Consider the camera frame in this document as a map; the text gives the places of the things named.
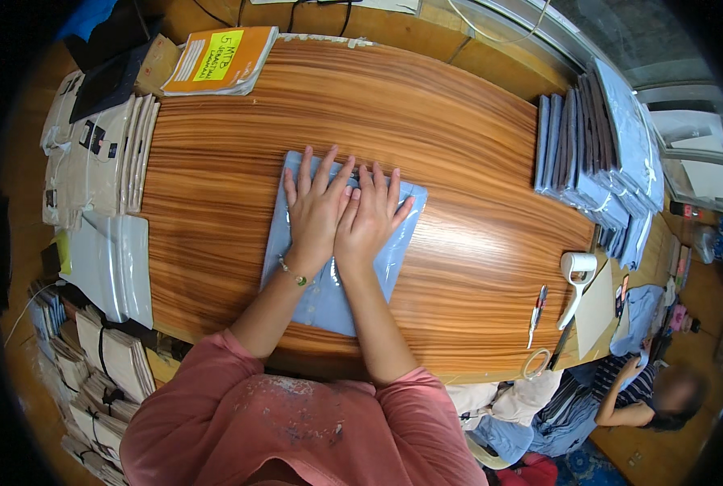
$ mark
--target dark hair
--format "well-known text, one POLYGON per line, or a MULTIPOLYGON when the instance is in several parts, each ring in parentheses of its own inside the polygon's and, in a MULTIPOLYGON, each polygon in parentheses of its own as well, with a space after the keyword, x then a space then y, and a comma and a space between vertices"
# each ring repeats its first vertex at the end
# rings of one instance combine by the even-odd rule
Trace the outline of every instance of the dark hair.
POLYGON ((710 392, 710 381, 690 366, 678 366, 681 368, 682 379, 690 380, 693 383, 693 393, 688 398, 683 409, 676 413, 657 411, 650 422, 642 428, 652 428, 656 432, 677 431, 685 427, 688 420, 697 414, 710 392))

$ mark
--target red clothing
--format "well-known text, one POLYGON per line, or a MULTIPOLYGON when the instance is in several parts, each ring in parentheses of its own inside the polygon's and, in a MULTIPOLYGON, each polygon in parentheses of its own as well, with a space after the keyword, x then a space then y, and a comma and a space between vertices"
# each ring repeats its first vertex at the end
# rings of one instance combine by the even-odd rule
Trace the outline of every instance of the red clothing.
POLYGON ((531 452, 523 462, 526 464, 516 470, 496 471, 502 486, 553 486, 558 476, 558 468, 551 458, 531 452))
POLYGON ((240 484, 271 459, 314 486, 487 484, 426 369, 377 391, 263 371, 227 330, 194 346, 124 434, 130 484, 240 484))

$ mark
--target bracelet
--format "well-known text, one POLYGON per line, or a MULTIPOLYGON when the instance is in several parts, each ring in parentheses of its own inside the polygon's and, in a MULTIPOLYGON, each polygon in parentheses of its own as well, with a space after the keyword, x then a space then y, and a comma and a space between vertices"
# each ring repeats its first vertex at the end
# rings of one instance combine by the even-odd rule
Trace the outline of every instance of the bracelet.
MULTIPOLYGON (((297 285, 298 285, 298 286, 302 287, 302 286, 304 286, 306 283, 308 283, 307 277, 303 277, 302 275, 297 275, 297 274, 294 273, 293 271, 289 270, 289 266, 283 261, 283 257, 279 257, 279 258, 278 258, 278 262, 281 264, 281 267, 283 267, 283 271, 284 271, 284 272, 286 272, 286 273, 288 273, 288 274, 291 274, 291 275, 294 275, 294 281, 297 282, 297 285)), ((313 284, 315 284, 315 283, 316 283, 316 281, 313 280, 313 281, 310 282, 310 285, 313 285, 313 284)))

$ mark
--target orange notebook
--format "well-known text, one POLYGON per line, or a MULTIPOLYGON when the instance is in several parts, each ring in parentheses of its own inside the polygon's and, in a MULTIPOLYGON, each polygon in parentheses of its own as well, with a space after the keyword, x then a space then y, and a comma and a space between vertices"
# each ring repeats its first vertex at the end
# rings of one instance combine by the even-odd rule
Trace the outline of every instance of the orange notebook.
POLYGON ((240 27, 189 34, 167 96, 246 95, 256 84, 278 27, 240 27))

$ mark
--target bottle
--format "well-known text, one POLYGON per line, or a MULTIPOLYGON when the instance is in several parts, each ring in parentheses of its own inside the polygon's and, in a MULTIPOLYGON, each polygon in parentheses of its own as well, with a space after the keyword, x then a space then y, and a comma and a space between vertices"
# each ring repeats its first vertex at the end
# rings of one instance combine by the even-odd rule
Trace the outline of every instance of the bottle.
POLYGON ((673 215, 682 216, 685 219, 702 219, 702 209, 693 205, 685 205, 682 202, 669 203, 669 212, 673 215))

